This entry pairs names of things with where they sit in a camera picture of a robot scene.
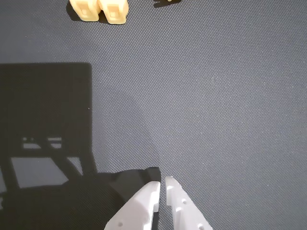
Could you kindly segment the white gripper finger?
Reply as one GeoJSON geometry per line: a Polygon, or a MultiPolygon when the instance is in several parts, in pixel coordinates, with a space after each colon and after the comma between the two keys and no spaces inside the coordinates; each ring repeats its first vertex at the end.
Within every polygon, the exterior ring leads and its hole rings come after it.
{"type": "Polygon", "coordinates": [[[212,230],[213,228],[172,176],[165,178],[166,205],[172,209],[175,230],[212,230]]]}
{"type": "Polygon", "coordinates": [[[106,230],[151,230],[154,213],[159,211],[160,186],[151,181],[137,191],[107,222],[106,230]]]}

